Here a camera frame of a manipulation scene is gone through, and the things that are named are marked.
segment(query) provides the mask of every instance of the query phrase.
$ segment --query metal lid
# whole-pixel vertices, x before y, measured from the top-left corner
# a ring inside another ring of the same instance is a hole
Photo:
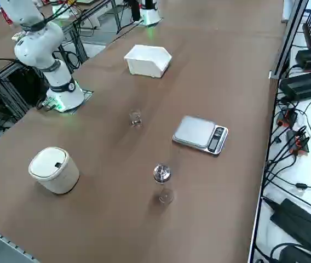
[[[215,129],[215,123],[204,119],[184,116],[175,131],[173,139],[177,142],[206,148]]]
[[[159,183],[164,183],[169,181],[171,177],[170,168],[166,165],[159,164],[155,167],[153,171],[154,179]]]

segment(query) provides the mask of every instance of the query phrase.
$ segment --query container lid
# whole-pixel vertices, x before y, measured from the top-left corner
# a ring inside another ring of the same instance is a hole
[[[164,183],[169,181],[171,177],[170,168],[166,165],[159,164],[155,167],[153,171],[154,179],[159,183]]]
[[[205,148],[209,144],[214,128],[214,122],[184,116],[174,137],[178,142]]]
[[[46,179],[54,175],[57,176],[58,170],[65,166],[66,159],[67,154],[63,149],[48,147],[31,161],[29,172],[34,176]]]

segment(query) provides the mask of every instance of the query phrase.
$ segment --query clear glass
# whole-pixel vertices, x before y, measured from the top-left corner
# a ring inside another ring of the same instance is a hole
[[[159,200],[164,204],[170,204],[174,200],[174,192],[171,189],[170,182],[158,184],[160,185]]]
[[[129,113],[130,121],[132,126],[140,126],[142,124],[141,111],[131,110]]]

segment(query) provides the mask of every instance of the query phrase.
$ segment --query white round container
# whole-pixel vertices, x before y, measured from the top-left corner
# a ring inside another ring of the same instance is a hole
[[[48,147],[30,162],[29,173],[53,193],[66,193],[77,183],[80,172],[67,151]]]

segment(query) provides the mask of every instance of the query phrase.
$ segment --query white plastic bin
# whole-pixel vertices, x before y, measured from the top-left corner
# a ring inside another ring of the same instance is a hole
[[[163,47],[134,45],[124,59],[131,74],[161,78],[171,61],[171,55]]]
[[[29,173],[53,193],[70,191],[80,176],[68,152],[58,147],[48,147],[39,152],[29,165]]]

